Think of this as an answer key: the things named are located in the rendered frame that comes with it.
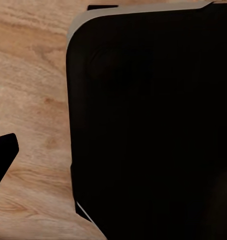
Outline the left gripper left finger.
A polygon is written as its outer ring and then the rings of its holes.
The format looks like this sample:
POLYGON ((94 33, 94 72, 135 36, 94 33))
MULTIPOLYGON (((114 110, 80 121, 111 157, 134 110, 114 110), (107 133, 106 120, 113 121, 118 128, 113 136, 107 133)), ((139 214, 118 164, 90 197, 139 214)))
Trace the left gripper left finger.
POLYGON ((18 155, 19 149, 15 133, 0 136, 0 182, 18 155))

